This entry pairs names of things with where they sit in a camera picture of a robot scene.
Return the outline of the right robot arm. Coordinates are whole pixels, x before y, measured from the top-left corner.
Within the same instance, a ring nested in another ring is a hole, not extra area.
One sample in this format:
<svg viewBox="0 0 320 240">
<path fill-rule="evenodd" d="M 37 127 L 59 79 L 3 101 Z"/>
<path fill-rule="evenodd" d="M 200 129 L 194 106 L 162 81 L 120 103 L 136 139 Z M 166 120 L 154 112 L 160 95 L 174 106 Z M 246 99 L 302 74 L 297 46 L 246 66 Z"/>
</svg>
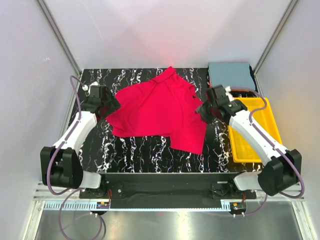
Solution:
<svg viewBox="0 0 320 240">
<path fill-rule="evenodd" d="M 231 94 L 230 87 L 217 85 L 206 90 L 206 101 L 197 108 L 202 120 L 210 124 L 214 119 L 233 128 L 258 155 L 263 169 L 243 172 L 233 178 L 240 191 L 261 190 L 268 196 L 281 194 L 290 198 L 301 198 L 305 184 L 301 176 L 302 155 L 296 149 L 288 150 L 276 141 L 254 119 L 259 109 L 248 110 L 247 106 Z M 289 187 L 300 184 L 300 192 L 293 196 L 285 193 Z"/>
</svg>

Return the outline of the red polo shirt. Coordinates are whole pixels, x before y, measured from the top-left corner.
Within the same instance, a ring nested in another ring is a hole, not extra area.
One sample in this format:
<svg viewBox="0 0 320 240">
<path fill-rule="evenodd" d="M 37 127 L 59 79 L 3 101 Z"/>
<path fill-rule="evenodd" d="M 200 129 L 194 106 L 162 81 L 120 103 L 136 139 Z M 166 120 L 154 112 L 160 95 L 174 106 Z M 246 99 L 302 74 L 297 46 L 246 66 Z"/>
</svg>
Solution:
<svg viewBox="0 0 320 240">
<path fill-rule="evenodd" d="M 114 136 L 168 137 L 172 149 L 202 154 L 207 125 L 196 112 L 202 101 L 174 68 L 120 90 L 115 98 L 121 107 L 106 117 Z"/>
</svg>

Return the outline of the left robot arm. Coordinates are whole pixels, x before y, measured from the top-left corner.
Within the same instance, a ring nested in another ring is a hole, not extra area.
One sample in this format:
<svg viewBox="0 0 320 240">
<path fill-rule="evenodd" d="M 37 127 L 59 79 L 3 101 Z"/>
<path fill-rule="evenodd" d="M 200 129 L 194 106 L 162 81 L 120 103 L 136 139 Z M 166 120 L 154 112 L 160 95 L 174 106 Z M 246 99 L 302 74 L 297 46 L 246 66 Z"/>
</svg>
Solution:
<svg viewBox="0 0 320 240">
<path fill-rule="evenodd" d="M 45 146 L 40 151 L 42 183 L 51 192 L 52 187 L 98 189 L 101 185 L 100 174 L 83 170 L 79 152 L 96 125 L 121 105 L 104 85 L 91 85 L 88 92 L 83 103 L 76 96 L 78 112 L 62 137 L 53 146 Z"/>
</svg>

